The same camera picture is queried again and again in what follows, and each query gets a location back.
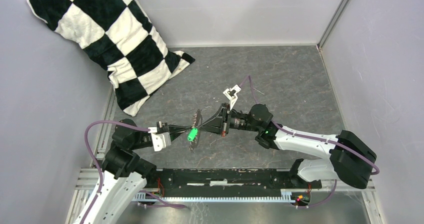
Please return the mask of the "key with green tag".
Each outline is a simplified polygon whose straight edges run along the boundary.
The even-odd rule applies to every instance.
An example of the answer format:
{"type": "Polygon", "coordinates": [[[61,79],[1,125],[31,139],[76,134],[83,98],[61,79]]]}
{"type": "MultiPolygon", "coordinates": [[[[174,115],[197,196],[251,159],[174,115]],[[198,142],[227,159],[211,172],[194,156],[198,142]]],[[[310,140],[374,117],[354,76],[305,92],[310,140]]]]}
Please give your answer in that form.
{"type": "Polygon", "coordinates": [[[187,140],[190,141],[190,142],[193,142],[196,139],[197,135],[198,135],[198,131],[199,130],[197,128],[195,128],[195,127],[192,128],[190,130],[190,132],[188,133],[187,140]]]}

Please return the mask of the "metal key organizer plate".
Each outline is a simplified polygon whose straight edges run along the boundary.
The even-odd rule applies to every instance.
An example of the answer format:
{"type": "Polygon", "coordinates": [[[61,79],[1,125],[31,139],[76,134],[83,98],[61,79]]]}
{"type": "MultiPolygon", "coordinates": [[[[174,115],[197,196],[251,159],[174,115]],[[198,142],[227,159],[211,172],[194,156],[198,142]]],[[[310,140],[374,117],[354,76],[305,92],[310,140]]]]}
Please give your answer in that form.
{"type": "Polygon", "coordinates": [[[189,142],[189,150],[191,152],[194,151],[194,149],[199,144],[199,138],[200,138],[200,125],[203,122],[203,116],[200,109],[197,109],[196,112],[193,115],[193,124],[191,130],[188,132],[187,140],[189,142]]]}

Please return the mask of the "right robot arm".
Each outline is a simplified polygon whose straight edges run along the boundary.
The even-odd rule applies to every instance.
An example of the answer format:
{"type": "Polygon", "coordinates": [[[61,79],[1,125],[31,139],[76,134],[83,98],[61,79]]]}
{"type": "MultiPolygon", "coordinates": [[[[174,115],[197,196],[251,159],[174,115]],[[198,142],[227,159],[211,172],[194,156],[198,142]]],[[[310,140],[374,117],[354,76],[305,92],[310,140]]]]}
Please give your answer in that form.
{"type": "Polygon", "coordinates": [[[315,160],[298,160],[289,173],[289,182],[301,188],[308,182],[339,179],[343,183],[365,189],[370,177],[379,173],[377,155],[353,132],[315,134],[297,131],[275,123],[264,104],[255,104],[249,113],[231,109],[224,103],[199,127],[201,131],[226,136],[230,129],[257,133],[255,140],[265,149],[295,151],[315,156],[315,160]]]}

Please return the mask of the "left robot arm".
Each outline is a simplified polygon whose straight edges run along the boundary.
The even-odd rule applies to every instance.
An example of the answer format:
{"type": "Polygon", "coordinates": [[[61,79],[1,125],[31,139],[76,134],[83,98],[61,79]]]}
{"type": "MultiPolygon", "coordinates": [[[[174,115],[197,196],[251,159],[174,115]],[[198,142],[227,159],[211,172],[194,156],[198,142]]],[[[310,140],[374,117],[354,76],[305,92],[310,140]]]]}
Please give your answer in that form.
{"type": "Polygon", "coordinates": [[[155,127],[137,127],[131,119],[111,124],[115,125],[112,145],[102,163],[94,161],[99,178],[75,223],[116,223],[136,194],[157,182],[156,165],[135,150],[152,147],[161,151],[192,129],[162,122],[155,127]]]}

